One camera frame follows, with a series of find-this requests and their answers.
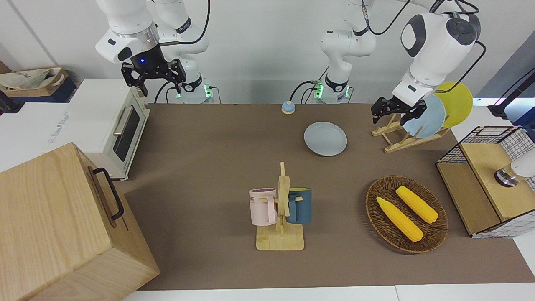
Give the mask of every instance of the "oven window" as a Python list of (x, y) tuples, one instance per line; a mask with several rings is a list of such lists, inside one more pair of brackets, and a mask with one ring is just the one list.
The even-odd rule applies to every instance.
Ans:
[(132, 144), (132, 140), (134, 139), (135, 131), (137, 129), (137, 126), (139, 125), (139, 120), (140, 118), (136, 110), (132, 110), (132, 114), (130, 115), (130, 119), (128, 119), (128, 122), (126, 123), (126, 128), (123, 135), (118, 136), (115, 140), (113, 151), (123, 162), (126, 159), (126, 155), (128, 154), (128, 150), (130, 149), (130, 145)]

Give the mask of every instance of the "black cable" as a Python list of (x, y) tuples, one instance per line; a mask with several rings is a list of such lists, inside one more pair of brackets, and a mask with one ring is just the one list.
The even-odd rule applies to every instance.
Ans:
[(468, 5), (469, 7), (473, 8), (474, 11), (465, 11), (462, 7), (461, 9), (463, 9), (462, 12), (460, 12), (459, 14), (476, 14), (479, 12), (479, 8), (475, 5), (473, 5), (472, 3), (468, 2), (468, 1), (465, 1), (465, 0), (455, 0), (455, 2), (461, 2), (461, 3), (464, 3), (466, 5)]
[(474, 66), (476, 66), (476, 64), (479, 62), (479, 60), (481, 60), (481, 58), (485, 55), (485, 53), (487, 52), (487, 47), (479, 42), (479, 41), (476, 41), (476, 44), (479, 44), (483, 51), (481, 52), (481, 54), (479, 55), (479, 57), (477, 58), (477, 60), (470, 66), (470, 68), (468, 68), (468, 70), (463, 74), (463, 76), (461, 76), (461, 78), (453, 85), (453, 87), (451, 87), (450, 89), (447, 89), (446, 91), (443, 91), (443, 90), (436, 90), (435, 93), (448, 93), (450, 92), (451, 90), (455, 89), (455, 87), (457, 87), (457, 85), (464, 79), (464, 77), (466, 77), (468, 75), (468, 73), (472, 70), (472, 68), (474, 68)]
[(387, 30), (390, 29), (390, 27), (394, 24), (394, 22), (396, 21), (396, 19), (400, 16), (401, 12), (405, 9), (405, 7), (407, 7), (407, 5), (409, 5), (411, 0), (408, 0), (407, 2), (405, 2), (405, 4), (403, 5), (403, 7), (400, 9), (400, 11), (396, 14), (396, 16), (394, 17), (394, 19), (392, 19), (392, 22), (390, 22), (390, 24), (388, 24), (388, 26), (386, 27), (385, 30), (383, 30), (382, 32), (380, 33), (377, 33), (375, 31), (373, 31), (373, 29), (371, 29), (370, 27), (370, 21), (368, 20), (368, 10), (366, 9), (366, 4), (364, 3), (364, 0), (361, 0), (361, 3), (362, 3), (362, 15), (364, 16), (364, 20), (366, 21), (366, 25), (368, 27), (368, 29), (370, 30), (370, 32), (374, 35), (382, 35), (384, 34)]
[(514, 86), (516, 86), (516, 84), (521, 81), (522, 79), (524, 79), (526, 76), (528, 76), (528, 74), (530, 74), (531, 72), (533, 72), (533, 70), (535, 70), (535, 68), (532, 68), (530, 71), (528, 71), (526, 74), (524, 74), (521, 78), (519, 78), (514, 84), (512, 84), (508, 89), (507, 91), (505, 91), (502, 96), (500, 96), (500, 98), (498, 98), (498, 100), (496, 100), (496, 102), (494, 103), (494, 105), (496, 105), (498, 102), (500, 102), (500, 100), (507, 94), (507, 92), (509, 92)]
[(316, 90), (316, 88), (308, 88), (303, 92), (303, 95), (301, 95), (301, 102), (300, 104), (303, 104), (304, 95), (307, 93), (307, 91), (310, 91), (310, 94), (312, 94), (312, 91)]
[(353, 92), (355, 91), (353, 86), (349, 86), (349, 89), (351, 89), (351, 94), (349, 95), (349, 99), (347, 100), (347, 103), (349, 103), (351, 101), (351, 97), (353, 96)]
[(170, 84), (171, 82), (170, 81), (167, 81), (165, 84), (163, 84), (161, 87), (160, 87), (160, 90), (158, 90), (158, 93), (156, 93), (156, 97), (154, 98), (154, 103), (156, 103), (156, 101), (158, 101), (158, 96), (160, 96), (160, 93), (162, 92), (162, 90), (164, 89), (165, 86), (167, 86), (168, 84)]
[[(319, 76), (318, 80), (322, 79), (322, 77), (325, 75), (325, 73), (327, 73), (328, 69), (329, 69), (329, 66), (327, 66), (327, 68), (325, 68), (325, 70), (323, 71), (322, 75)], [(310, 91), (310, 93), (308, 94), (307, 100), (304, 101), (305, 103), (308, 102), (308, 99), (310, 98), (311, 95), (312, 95), (312, 91)]]
[(221, 102), (221, 92), (219, 91), (219, 88), (216, 87), (216, 86), (210, 86), (209, 88), (210, 88), (210, 89), (216, 89), (216, 90), (217, 90), (217, 97), (219, 98), (219, 103), (222, 103), (222, 102)]
[(292, 96), (290, 96), (290, 101), (292, 101), (292, 99), (294, 98), (294, 94), (295, 92), (297, 92), (297, 90), (299, 88), (301, 88), (303, 85), (306, 85), (306, 84), (313, 84), (314, 82), (311, 81), (311, 80), (307, 80), (307, 81), (304, 81), (302, 83), (300, 83), (297, 87), (295, 87), (294, 91), (292, 92)]
[[(439, 8), (439, 6), (444, 3), (446, 0), (436, 0), (433, 5), (431, 5), (431, 8), (429, 9), (429, 12), (430, 13), (435, 13), (437, 11), (437, 9)], [(457, 6), (459, 6), (459, 9), (461, 9), (462, 11), (460, 12), (457, 12), (458, 14), (476, 14), (479, 12), (479, 8), (477, 8), (477, 6), (473, 5), (472, 3), (469, 3), (467, 1), (464, 1), (464, 0), (453, 0), (455, 1), (455, 4), (457, 4)], [(464, 3), (468, 6), (470, 6), (471, 8), (474, 9), (474, 11), (466, 11), (461, 4), (459, 4), (459, 2), (461, 3)]]
[(206, 13), (206, 22), (204, 23), (204, 29), (202, 30), (201, 36), (199, 36), (197, 38), (197, 40), (192, 41), (192, 42), (180, 42), (180, 41), (165, 42), (165, 43), (160, 43), (160, 46), (191, 45), (191, 44), (197, 43), (198, 41), (200, 41), (202, 39), (202, 37), (204, 37), (204, 33), (206, 33), (206, 29), (208, 28), (208, 21), (209, 20), (210, 20), (210, 0), (208, 0), (208, 11)]
[(169, 98), (167, 98), (167, 94), (169, 93), (169, 90), (176, 90), (177, 88), (176, 87), (171, 87), (171, 88), (167, 88), (167, 91), (165, 91), (165, 102), (166, 103), (169, 103)]

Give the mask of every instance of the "wicker basket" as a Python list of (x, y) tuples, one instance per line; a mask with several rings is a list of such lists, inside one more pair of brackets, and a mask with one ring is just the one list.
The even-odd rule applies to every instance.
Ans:
[[(396, 189), (404, 185), (429, 204), (438, 219), (432, 224), (424, 222), (396, 194)], [(386, 216), (379, 207), (376, 197), (382, 197), (394, 204), (409, 217), (424, 233), (422, 240), (411, 242)], [(405, 177), (388, 176), (375, 181), (366, 194), (366, 212), (377, 233), (392, 246), (408, 253), (425, 253), (439, 247), (448, 235), (448, 218), (437, 197), (422, 184)]]

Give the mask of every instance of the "oven handle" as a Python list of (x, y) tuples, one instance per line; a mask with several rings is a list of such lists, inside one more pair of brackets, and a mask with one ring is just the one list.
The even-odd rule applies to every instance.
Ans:
[(119, 209), (119, 211), (117, 211), (117, 213), (115, 213), (115, 214), (113, 214), (111, 216), (111, 220), (114, 221), (114, 220), (119, 219), (123, 215), (123, 213), (125, 212), (125, 209), (123, 207), (123, 203), (121, 203), (121, 199), (119, 198), (119, 194), (117, 193), (117, 190), (115, 189), (115, 186), (113, 185), (113, 183), (111, 181), (110, 174), (103, 167), (95, 168), (95, 169), (93, 169), (92, 172), (93, 172), (93, 175), (96, 175), (97, 173), (102, 172), (106, 176), (106, 180), (108, 180), (108, 184), (110, 185), (111, 192), (113, 193), (113, 197), (115, 198), (115, 202), (117, 203), (117, 209)]
[(121, 117), (119, 118), (119, 122), (117, 123), (117, 126), (113, 131), (114, 136), (122, 136), (125, 133), (126, 125), (128, 124), (128, 120), (130, 119), (130, 116), (132, 115), (133, 111), (133, 106), (129, 106), (123, 109)]

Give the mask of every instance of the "blue mug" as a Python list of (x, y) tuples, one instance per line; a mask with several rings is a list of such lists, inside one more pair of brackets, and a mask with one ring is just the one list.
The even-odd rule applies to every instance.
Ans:
[(312, 190), (310, 188), (290, 188), (288, 205), (290, 207), (290, 216), (286, 217), (288, 223), (301, 225), (310, 223), (312, 220)]

